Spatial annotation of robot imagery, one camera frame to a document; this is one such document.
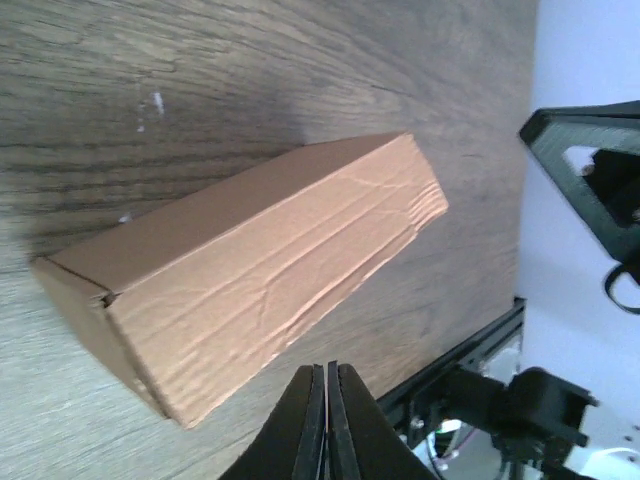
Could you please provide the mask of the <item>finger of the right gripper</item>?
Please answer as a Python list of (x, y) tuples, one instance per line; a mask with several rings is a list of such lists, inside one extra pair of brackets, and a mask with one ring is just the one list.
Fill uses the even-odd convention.
[(614, 260), (639, 259), (639, 102), (542, 108), (521, 141)]

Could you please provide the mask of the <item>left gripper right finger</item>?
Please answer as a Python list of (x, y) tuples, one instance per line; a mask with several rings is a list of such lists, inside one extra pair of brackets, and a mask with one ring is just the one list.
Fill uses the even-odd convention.
[(331, 479), (435, 477), (396, 435), (352, 365), (329, 363), (327, 393), (327, 464)]

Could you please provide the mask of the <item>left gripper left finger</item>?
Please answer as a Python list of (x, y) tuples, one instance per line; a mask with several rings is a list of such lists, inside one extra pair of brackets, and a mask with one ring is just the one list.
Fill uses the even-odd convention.
[(299, 367), (254, 441), (221, 478), (319, 479), (324, 473), (325, 406), (323, 367)]

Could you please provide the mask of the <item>cardboard box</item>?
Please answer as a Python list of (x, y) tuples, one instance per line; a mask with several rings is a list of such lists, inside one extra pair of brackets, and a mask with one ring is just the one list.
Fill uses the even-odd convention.
[(374, 134), (296, 149), (31, 270), (82, 345), (188, 429), (447, 207), (413, 135)]

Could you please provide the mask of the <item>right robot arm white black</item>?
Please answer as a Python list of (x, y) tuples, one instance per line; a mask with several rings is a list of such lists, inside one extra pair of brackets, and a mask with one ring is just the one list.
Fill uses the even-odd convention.
[[(615, 266), (603, 281), (639, 279), (639, 104), (543, 108), (519, 132), (523, 144), (589, 228)], [(526, 468), (543, 479), (636, 479), (639, 427), (607, 412), (591, 393), (532, 367), (504, 384), (476, 369), (450, 367), (420, 390), (431, 420), (453, 418), (488, 433), (500, 478)]]

